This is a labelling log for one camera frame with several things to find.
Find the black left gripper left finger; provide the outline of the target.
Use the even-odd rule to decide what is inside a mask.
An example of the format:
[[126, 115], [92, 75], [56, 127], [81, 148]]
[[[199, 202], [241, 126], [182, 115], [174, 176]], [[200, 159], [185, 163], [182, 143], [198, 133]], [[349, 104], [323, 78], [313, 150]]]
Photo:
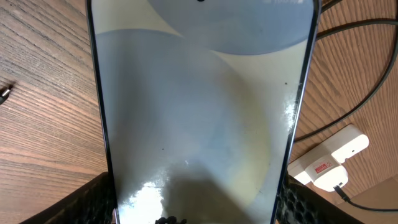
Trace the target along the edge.
[[109, 174], [103, 172], [51, 207], [21, 224], [105, 224], [116, 207]]

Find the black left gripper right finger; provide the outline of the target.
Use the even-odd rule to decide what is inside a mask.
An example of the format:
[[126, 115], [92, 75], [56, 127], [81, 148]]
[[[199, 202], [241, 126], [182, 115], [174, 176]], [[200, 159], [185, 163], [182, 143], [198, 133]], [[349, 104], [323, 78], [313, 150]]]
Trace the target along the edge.
[[323, 197], [286, 175], [276, 209], [280, 224], [362, 224]]

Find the blue screen smartphone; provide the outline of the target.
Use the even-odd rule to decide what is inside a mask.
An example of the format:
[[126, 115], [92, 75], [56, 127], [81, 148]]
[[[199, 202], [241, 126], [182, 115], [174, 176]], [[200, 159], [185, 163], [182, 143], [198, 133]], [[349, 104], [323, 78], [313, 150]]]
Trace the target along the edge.
[[118, 223], [274, 223], [322, 4], [86, 2]]

